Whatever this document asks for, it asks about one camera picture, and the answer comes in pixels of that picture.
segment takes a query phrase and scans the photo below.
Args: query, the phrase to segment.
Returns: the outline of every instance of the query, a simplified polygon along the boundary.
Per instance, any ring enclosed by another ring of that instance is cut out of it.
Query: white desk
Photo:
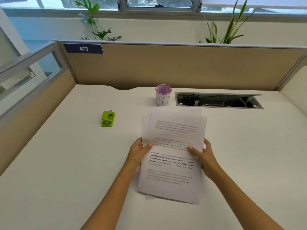
[[[306,229],[307,118],[279,92],[260,93],[264,110],[202,108],[206,138],[233,180],[286,229]],[[174,92],[166,108],[176,107]],[[76,85],[0,177],[0,229],[79,229],[104,197],[141,134],[154,88]],[[103,111],[116,113],[101,127]],[[241,229],[216,186],[205,179],[200,205],[146,200],[135,178],[117,229]]]

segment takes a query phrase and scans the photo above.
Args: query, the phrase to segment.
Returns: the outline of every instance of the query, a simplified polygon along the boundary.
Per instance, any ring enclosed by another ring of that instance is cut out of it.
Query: dark blue sign
[[[67,53],[103,54],[101,44],[64,43]]]

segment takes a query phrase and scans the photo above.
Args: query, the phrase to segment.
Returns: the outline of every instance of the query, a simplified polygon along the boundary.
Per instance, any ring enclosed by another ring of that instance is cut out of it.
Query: person's right hand
[[[217,174],[222,171],[222,168],[213,155],[211,143],[207,139],[204,139],[204,143],[206,148],[203,148],[202,153],[192,146],[188,146],[188,151],[200,159],[205,175],[213,180]]]

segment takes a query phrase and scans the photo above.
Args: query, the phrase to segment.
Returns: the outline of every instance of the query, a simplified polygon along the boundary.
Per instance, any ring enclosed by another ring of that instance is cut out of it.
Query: potted plant
[[[97,11],[99,11],[100,9],[100,6],[98,3],[96,3],[95,5],[92,6],[92,3],[90,0],[82,0],[83,3],[79,2],[79,1],[76,1],[75,2],[75,5],[76,6],[83,6],[85,7],[88,11],[89,11],[89,15],[85,15],[85,14],[78,14],[78,17],[83,19],[84,22],[90,24],[91,28],[92,28],[92,33],[94,34],[94,37],[95,39],[97,40],[97,37],[100,39],[100,40],[119,40],[121,39],[122,37],[121,36],[114,36],[114,37],[111,37],[109,38],[107,36],[107,39],[105,39],[105,36],[109,33],[111,33],[111,27],[107,30],[107,31],[99,31],[98,30],[98,27],[97,27],[97,22],[96,22],[96,19],[94,18],[94,15],[97,13]]]
[[[253,13],[251,13],[250,15],[248,15],[244,21],[236,28],[236,30],[234,31],[237,23],[241,20],[242,18],[242,15],[244,13],[244,10],[245,10],[245,7],[246,7],[246,3],[248,2],[248,0],[245,0],[243,6],[242,6],[242,9],[238,15],[238,18],[237,20],[235,21],[235,8],[237,6],[237,3],[238,3],[238,0],[236,1],[235,3],[235,6],[233,7],[233,10],[232,10],[232,18],[229,22],[229,25],[228,25],[228,28],[226,30],[226,33],[224,35],[224,37],[222,39],[219,38],[219,36],[217,36],[217,26],[216,24],[213,22],[213,26],[214,26],[214,33],[213,31],[211,30],[211,27],[209,26],[209,23],[207,22],[205,16],[203,15],[203,18],[206,20],[206,23],[207,23],[207,26],[208,26],[208,29],[209,29],[209,33],[210,33],[210,38],[206,38],[206,42],[207,43],[231,43],[232,40],[234,40],[235,38],[239,38],[241,36],[244,36],[244,34],[240,34],[240,35],[236,35],[236,33],[238,32],[239,28],[242,26],[242,24],[253,14],[255,13],[255,11]]]

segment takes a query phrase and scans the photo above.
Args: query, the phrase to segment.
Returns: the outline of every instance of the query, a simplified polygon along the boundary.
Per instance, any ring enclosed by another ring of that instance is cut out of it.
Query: forearm
[[[213,182],[221,191],[244,230],[283,229],[259,208],[222,169],[216,173]]]
[[[135,167],[125,163],[110,189],[81,230],[113,230],[124,205]]]

